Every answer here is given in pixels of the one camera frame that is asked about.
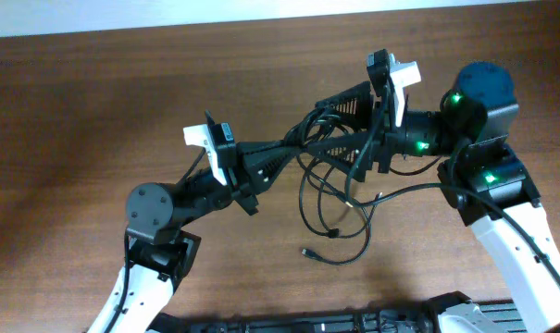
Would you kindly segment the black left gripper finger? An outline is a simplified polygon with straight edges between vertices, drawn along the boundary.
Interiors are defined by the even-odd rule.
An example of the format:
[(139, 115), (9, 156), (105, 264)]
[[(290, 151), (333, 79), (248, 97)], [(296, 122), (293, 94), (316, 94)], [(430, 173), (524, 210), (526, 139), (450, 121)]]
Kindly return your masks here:
[(295, 148), (279, 147), (246, 154), (243, 167), (249, 176), (255, 194), (267, 191), (280, 172), (297, 155)]
[(284, 141), (269, 142), (238, 142), (236, 145), (239, 159), (271, 160), (294, 156), (302, 151), (298, 145), (290, 145)]

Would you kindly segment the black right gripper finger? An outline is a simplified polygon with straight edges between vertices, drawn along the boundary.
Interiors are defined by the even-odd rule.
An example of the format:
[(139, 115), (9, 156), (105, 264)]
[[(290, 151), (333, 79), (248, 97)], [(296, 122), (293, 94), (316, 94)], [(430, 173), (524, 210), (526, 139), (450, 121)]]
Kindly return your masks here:
[(371, 122), (373, 94), (369, 81), (315, 103), (315, 109), (327, 110), (332, 119), (355, 130), (367, 130)]
[(354, 171), (352, 178), (364, 182), (366, 173), (374, 163), (378, 146), (380, 141), (370, 140), (369, 133), (364, 131), (309, 143), (305, 151), (345, 174)]

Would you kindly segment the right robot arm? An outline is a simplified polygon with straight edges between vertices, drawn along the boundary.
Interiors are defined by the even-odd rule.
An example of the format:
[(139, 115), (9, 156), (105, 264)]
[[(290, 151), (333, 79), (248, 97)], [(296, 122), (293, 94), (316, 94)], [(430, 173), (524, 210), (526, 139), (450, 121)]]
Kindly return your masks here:
[(507, 144), (518, 112), (509, 73), (488, 62), (464, 67), (436, 113), (412, 112), (404, 90), (421, 76), (416, 63), (372, 64), (380, 103), (357, 134), (310, 147), (330, 159), (339, 150), (348, 181), (391, 169), (397, 155), (433, 157), (437, 188), (472, 229), (504, 276), (526, 328), (560, 328), (560, 253), (541, 196)]

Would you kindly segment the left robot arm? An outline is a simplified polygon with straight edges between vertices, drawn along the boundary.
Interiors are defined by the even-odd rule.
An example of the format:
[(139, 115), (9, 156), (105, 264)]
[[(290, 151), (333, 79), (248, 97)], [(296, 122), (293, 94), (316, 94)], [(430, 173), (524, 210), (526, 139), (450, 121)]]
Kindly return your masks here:
[(210, 165), (176, 183), (146, 182), (127, 197), (124, 264), (92, 332), (145, 332), (193, 267), (200, 238), (184, 227), (232, 204), (249, 216), (259, 194), (301, 152), (284, 142), (205, 141), (197, 155)]

